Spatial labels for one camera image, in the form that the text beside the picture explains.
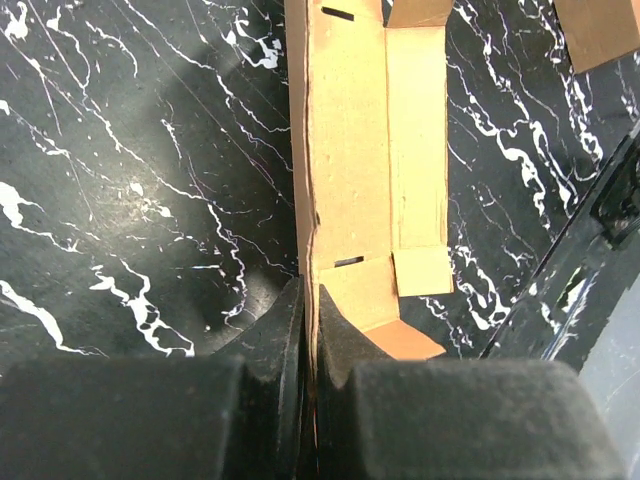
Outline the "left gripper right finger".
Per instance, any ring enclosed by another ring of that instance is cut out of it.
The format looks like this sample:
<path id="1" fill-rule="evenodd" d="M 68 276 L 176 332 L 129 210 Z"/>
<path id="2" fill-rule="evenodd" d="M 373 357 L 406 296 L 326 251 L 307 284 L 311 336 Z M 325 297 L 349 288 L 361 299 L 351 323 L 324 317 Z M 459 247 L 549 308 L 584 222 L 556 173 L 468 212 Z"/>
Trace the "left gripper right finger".
<path id="1" fill-rule="evenodd" d="M 530 359 L 398 361 L 319 296 L 322 479 L 623 479 L 577 373 Z"/>

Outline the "cardboard box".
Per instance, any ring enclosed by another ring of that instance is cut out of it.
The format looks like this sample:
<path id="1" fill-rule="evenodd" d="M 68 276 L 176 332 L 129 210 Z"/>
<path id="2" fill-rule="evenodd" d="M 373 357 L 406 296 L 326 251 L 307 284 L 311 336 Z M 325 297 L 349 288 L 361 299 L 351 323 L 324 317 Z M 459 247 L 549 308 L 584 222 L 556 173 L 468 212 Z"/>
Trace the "cardboard box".
<path id="1" fill-rule="evenodd" d="M 449 1 L 285 5 L 299 270 L 311 385 L 322 300 L 385 356 L 443 353 L 400 316 L 448 294 Z"/>

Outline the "stack of flat cardboard boxes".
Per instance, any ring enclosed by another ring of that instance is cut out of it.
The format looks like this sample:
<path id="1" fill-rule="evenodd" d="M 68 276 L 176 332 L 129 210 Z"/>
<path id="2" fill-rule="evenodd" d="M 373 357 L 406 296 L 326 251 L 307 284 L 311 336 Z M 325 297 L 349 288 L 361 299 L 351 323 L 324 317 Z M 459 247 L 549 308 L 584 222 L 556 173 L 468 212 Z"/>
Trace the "stack of flat cardboard boxes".
<path id="1" fill-rule="evenodd" d="M 576 73 L 639 49 L 638 0 L 556 0 L 553 4 Z"/>

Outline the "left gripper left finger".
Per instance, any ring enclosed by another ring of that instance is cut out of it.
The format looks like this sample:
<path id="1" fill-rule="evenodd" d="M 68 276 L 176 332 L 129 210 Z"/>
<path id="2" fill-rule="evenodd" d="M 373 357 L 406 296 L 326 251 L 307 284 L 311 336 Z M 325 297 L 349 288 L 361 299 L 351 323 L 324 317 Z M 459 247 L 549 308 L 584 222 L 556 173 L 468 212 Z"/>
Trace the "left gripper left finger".
<path id="1" fill-rule="evenodd" d="M 1 383 L 5 479 L 292 479 L 302 413 L 304 289 L 219 351 L 57 358 Z"/>

